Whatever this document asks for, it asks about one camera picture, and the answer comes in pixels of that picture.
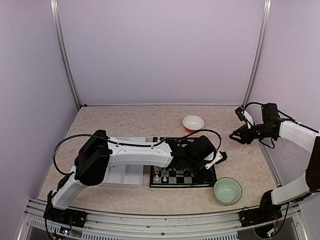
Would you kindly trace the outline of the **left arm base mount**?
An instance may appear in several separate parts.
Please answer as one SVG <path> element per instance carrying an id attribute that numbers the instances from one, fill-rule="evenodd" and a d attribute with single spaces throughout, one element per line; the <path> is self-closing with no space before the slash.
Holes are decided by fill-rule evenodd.
<path id="1" fill-rule="evenodd" d="M 43 218 L 71 227 L 84 228 L 87 215 L 85 211 L 81 210 L 55 208 L 52 203 L 49 202 L 45 207 Z"/>

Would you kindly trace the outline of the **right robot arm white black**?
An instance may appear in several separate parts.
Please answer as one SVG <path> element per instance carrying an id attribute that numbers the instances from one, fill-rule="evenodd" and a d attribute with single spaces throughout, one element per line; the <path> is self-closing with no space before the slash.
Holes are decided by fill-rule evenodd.
<path id="1" fill-rule="evenodd" d="M 276 103 L 258 103 L 262 122 L 255 123 L 247 111 L 250 105 L 235 110 L 244 124 L 229 138 L 242 145 L 259 141 L 280 177 L 281 186 L 264 193 L 255 212 L 260 222 L 266 222 L 282 205 L 319 191 L 320 132 L 280 111 Z"/>

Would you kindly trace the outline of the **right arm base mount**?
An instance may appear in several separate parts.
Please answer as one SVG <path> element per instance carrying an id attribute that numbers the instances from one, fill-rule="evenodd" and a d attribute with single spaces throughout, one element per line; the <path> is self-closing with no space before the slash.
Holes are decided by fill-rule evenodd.
<path id="1" fill-rule="evenodd" d="M 259 206 L 256 208 L 245 206 L 238 213 L 241 226 L 244 228 L 274 221 L 276 218 L 280 219 L 283 216 L 281 207 L 281 205 L 272 205 L 270 207 Z"/>

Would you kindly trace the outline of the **black white chessboard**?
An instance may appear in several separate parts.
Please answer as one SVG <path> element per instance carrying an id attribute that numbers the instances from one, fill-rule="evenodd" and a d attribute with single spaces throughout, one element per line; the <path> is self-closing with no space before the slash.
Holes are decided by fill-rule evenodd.
<path id="1" fill-rule="evenodd" d="M 173 157 L 188 157 L 188 158 L 206 158 L 212 152 L 216 153 L 216 147 L 204 135 L 200 137 L 186 138 L 157 138 L 154 142 L 163 141 L 173 147 Z M 155 170 L 159 169 L 159 174 L 155 174 Z M 155 176 L 159 176 L 159 181 L 155 181 Z M 174 159 L 168 167 L 152 166 L 150 169 L 149 187 L 150 188 L 207 188 L 212 187 L 217 181 L 215 167 L 207 169 L 207 176 L 194 176 L 185 169 L 180 170 L 174 168 Z"/>

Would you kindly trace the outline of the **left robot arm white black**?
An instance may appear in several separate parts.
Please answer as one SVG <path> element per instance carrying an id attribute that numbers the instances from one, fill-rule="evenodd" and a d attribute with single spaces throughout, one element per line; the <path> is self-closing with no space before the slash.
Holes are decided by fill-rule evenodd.
<path id="1" fill-rule="evenodd" d="M 212 167 L 228 157 L 205 135 L 191 140 L 186 135 L 139 143 L 109 137 L 105 130 L 69 136 L 56 145 L 52 156 L 56 156 L 60 145 L 77 137 L 87 137 L 88 140 L 78 151 L 70 172 L 57 169 L 63 178 L 57 189 L 47 195 L 49 212 L 61 223 L 70 218 L 68 207 L 74 198 L 84 189 L 101 184 L 108 167 L 129 165 L 182 169 L 203 182 L 211 175 Z"/>

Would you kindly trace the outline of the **white plastic compartment tray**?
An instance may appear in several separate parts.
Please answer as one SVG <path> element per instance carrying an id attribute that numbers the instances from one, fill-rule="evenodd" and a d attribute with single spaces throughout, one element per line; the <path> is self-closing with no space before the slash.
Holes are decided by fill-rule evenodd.
<path id="1" fill-rule="evenodd" d="M 111 156 L 104 179 L 100 186 L 116 188 L 142 188 L 144 177 L 143 165 L 115 165 Z"/>

